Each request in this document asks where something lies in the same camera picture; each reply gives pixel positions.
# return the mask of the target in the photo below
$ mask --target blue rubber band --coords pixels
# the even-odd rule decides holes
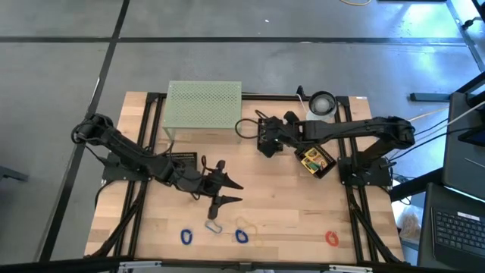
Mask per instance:
[[[248,234],[246,234],[246,232],[238,229],[238,230],[236,230],[236,240],[237,240],[238,243],[248,243],[249,242]]]
[[[189,240],[185,240],[185,236],[186,234],[189,234]],[[192,231],[188,230],[188,229],[184,229],[180,232],[180,240],[182,241],[182,243],[184,245],[190,245],[190,243],[192,242]]]
[[[212,227],[209,225],[210,223],[212,223],[214,226],[216,226],[217,228],[219,228],[219,230],[218,230],[218,231],[216,231],[214,228],[212,228]],[[206,227],[207,229],[209,229],[210,231],[214,232],[215,234],[219,234],[219,233],[221,233],[221,232],[222,232],[222,227],[221,227],[220,225],[217,225],[217,224],[215,223],[215,221],[213,221],[213,220],[207,220],[207,221],[205,222],[205,227]]]

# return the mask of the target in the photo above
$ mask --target black metal frame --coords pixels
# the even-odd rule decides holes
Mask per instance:
[[[443,184],[443,167],[434,171],[430,171],[427,174],[423,174],[420,177],[416,177],[406,183],[401,183],[395,186],[390,192],[391,202],[395,202],[406,198],[407,196],[413,196],[418,193],[426,191],[426,186],[429,183]]]
[[[152,106],[153,103],[153,98],[158,97],[157,101],[157,107],[155,109],[155,117],[154,117],[154,122],[152,126],[152,134],[150,136],[150,141],[149,141],[149,150],[153,151],[155,148],[155,143],[156,143],[156,132],[158,129],[158,123],[160,120],[160,114],[161,114],[161,109],[162,109],[162,102],[163,99],[167,97],[166,93],[147,93],[147,98],[145,101],[145,109],[143,111],[143,117],[142,117],[142,123],[140,126],[140,132],[139,132],[139,139],[138,139],[138,144],[142,143],[143,138],[145,136],[145,131],[146,131],[146,123],[148,122],[148,116],[149,116],[149,110]],[[302,98],[304,101],[308,101],[310,97],[305,96]],[[346,104],[343,104],[344,111],[346,113],[346,120],[351,121],[352,120],[352,113],[350,111],[350,104],[349,104],[349,98],[348,97],[337,97],[339,101],[346,101]],[[294,101],[298,102],[299,98],[297,96],[291,96],[291,95],[258,95],[258,94],[243,94],[242,95],[242,100],[262,100],[262,101]],[[336,114],[336,122],[340,122],[340,113],[337,111]],[[357,144],[354,139],[353,144],[351,141],[351,147],[352,147],[352,156],[356,155],[357,151]],[[341,153],[341,156],[344,156],[346,154],[346,147],[345,143],[343,142],[342,139],[339,140],[339,150]],[[349,200],[349,196],[353,194],[353,189],[352,186],[345,186],[346,187],[346,194],[347,198]],[[132,229],[132,234],[131,234],[131,239],[130,239],[130,245],[129,245],[129,251],[128,251],[128,256],[134,258],[135,256],[135,250],[136,250],[136,241],[137,237],[139,235],[139,226],[141,225],[141,218],[142,218],[142,206],[144,203],[144,197],[146,194],[146,187],[144,187],[144,193],[143,193],[143,198],[142,198],[142,203],[140,210],[137,212],[135,216],[135,221],[133,222],[133,229]],[[362,211],[365,214],[366,219],[370,221],[370,212],[368,208],[368,202],[367,202],[367,196],[365,193],[365,189],[363,187],[359,187],[359,196],[361,199],[361,206],[362,206]],[[133,198],[133,189],[131,192],[127,191],[125,195],[125,203],[124,207],[129,207],[131,203],[131,199]],[[357,218],[355,217],[354,214],[352,214],[350,208],[349,208],[349,216],[351,219],[351,227],[352,227],[352,236],[354,240],[354,246],[355,246],[355,256],[356,256],[356,261],[357,262],[363,262],[364,261],[364,255],[363,255],[363,249],[361,245],[361,240],[359,236],[359,229],[358,229],[358,221]],[[123,242],[123,238],[120,238],[120,241],[118,242],[119,244],[117,246],[120,246]],[[378,256],[377,256],[377,250],[376,247],[373,245],[371,242],[370,238],[368,238],[369,242],[369,248],[370,248],[370,254],[371,254],[371,260],[373,262],[378,262]],[[119,256],[120,255],[120,250],[114,253],[114,256]],[[239,269],[239,270],[246,270],[246,271],[251,271],[254,269],[275,269],[275,268],[281,268],[281,269],[308,269],[308,270],[321,270],[325,271],[328,270],[330,267],[330,264],[326,263],[275,263],[275,262],[223,262],[223,261],[189,261],[189,260],[173,260],[172,263],[170,261],[163,260],[163,264],[166,266],[183,266],[183,267],[215,267],[215,268],[233,268],[233,269]]]
[[[409,44],[409,45],[423,45],[423,46],[440,46],[440,45],[467,45],[471,50],[471,54],[477,60],[477,64],[482,69],[483,62],[480,56],[474,50],[473,42],[465,32],[461,32],[462,38],[332,38],[332,37],[120,37],[120,31],[124,24],[124,19],[127,15],[130,0],[123,0],[120,13],[114,28],[113,34],[110,36],[0,36],[0,42],[58,42],[58,43],[91,43],[91,42],[108,42],[108,50],[102,67],[99,73],[99,81],[96,84],[92,100],[89,103],[86,115],[95,113],[98,108],[99,100],[102,95],[102,90],[108,76],[111,61],[114,56],[114,50],[118,43],[129,42],[313,42],[313,43],[363,43],[363,44]],[[448,1],[448,8],[453,17],[456,17],[450,1]],[[293,96],[266,96],[266,95],[243,95],[245,99],[269,99],[272,100],[295,100]],[[70,194],[74,188],[74,182],[77,172],[80,167],[81,158],[83,156],[83,147],[75,146],[71,154],[68,168],[64,174],[61,189],[59,191],[58,200],[55,202],[51,221],[46,227],[45,239],[39,246],[39,260],[48,261],[51,258],[52,251],[55,247],[58,232],[61,228],[61,223],[64,218],[64,213],[69,202]]]

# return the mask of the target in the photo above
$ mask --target metal bracket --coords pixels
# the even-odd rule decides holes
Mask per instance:
[[[251,262],[240,262],[239,263],[239,270],[244,271],[244,272],[253,271],[252,263]]]
[[[160,96],[160,93],[148,93],[146,94],[146,103],[153,103],[155,102],[158,97]]]
[[[391,186],[392,180],[388,168],[381,168],[386,165],[386,159],[380,158],[372,162],[369,170],[361,174],[352,173],[352,159],[350,157],[338,158],[339,173],[342,184],[346,186]]]
[[[120,269],[161,267],[161,261],[120,262]]]
[[[372,268],[347,265],[330,265],[330,271],[339,271],[345,273],[372,273]]]
[[[350,101],[348,96],[336,96],[335,99],[340,102],[344,107],[350,107]]]
[[[116,180],[130,180],[130,181],[147,181],[150,180],[149,176],[141,174],[139,172],[130,171],[126,168],[121,167],[120,158],[114,153],[108,153],[106,160],[110,163],[105,166],[103,171],[102,179],[106,181],[116,181]]]

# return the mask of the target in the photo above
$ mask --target blue hair tie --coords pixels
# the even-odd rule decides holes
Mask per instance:
[[[185,236],[186,234],[189,235],[189,239],[188,240],[185,240]],[[192,242],[192,231],[188,230],[188,229],[184,229],[180,232],[180,240],[182,241],[182,243],[184,245],[190,245],[190,243]]]
[[[238,243],[248,243],[249,242],[248,234],[246,234],[246,232],[244,232],[244,231],[241,231],[240,229],[237,229],[236,230],[236,240],[237,240]]]

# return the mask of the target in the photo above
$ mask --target white cable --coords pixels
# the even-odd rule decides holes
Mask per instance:
[[[305,111],[305,113],[308,112],[308,110],[305,108],[305,104],[303,103],[303,99],[300,96],[300,94],[296,94],[296,95],[300,98],[300,102],[302,103],[303,111]]]
[[[427,116],[429,116],[429,115],[432,115],[432,114],[435,114],[435,113],[441,112],[441,111],[446,110],[446,109],[448,109],[448,108],[449,108],[449,107],[440,108],[440,109],[437,109],[437,110],[434,110],[434,111],[431,111],[431,112],[428,112],[428,113],[424,113],[424,114],[422,114],[422,115],[418,115],[417,117],[410,118],[410,119],[408,119],[408,121],[409,121],[409,122],[411,122],[411,121],[416,121],[416,120],[418,120],[418,119],[420,119],[420,118],[427,117]]]
[[[484,105],[484,104],[485,104],[485,101],[481,102],[480,104],[478,104],[478,105],[476,105],[475,107],[473,107],[473,108],[469,109],[469,110],[468,110],[468,111],[466,111],[465,113],[463,113],[463,114],[459,115],[459,116],[458,116],[458,117],[456,117],[456,118],[453,118],[453,119],[452,119],[452,120],[451,120],[451,121],[450,121],[448,124],[445,124],[445,125],[443,125],[442,127],[440,127],[440,128],[438,128],[438,129],[434,130],[433,132],[429,133],[428,135],[426,135],[426,136],[422,136],[422,137],[420,137],[419,139],[415,140],[415,143],[417,143],[418,141],[421,141],[421,140],[423,140],[423,139],[425,139],[425,138],[427,138],[427,137],[431,136],[432,134],[434,134],[434,133],[436,133],[436,132],[439,132],[441,129],[443,129],[443,128],[445,128],[445,127],[448,127],[449,125],[453,124],[455,121],[458,121],[460,118],[463,118],[465,115],[470,114],[470,113],[471,113],[473,110],[475,110],[476,108],[481,107],[481,106],[482,106],[482,105]],[[400,152],[400,151],[401,151],[401,150],[397,150],[397,152],[395,152],[395,153],[394,153],[394,154],[393,154],[393,155],[390,157],[390,159],[393,159],[393,158],[396,156],[396,154],[397,154],[398,152]]]

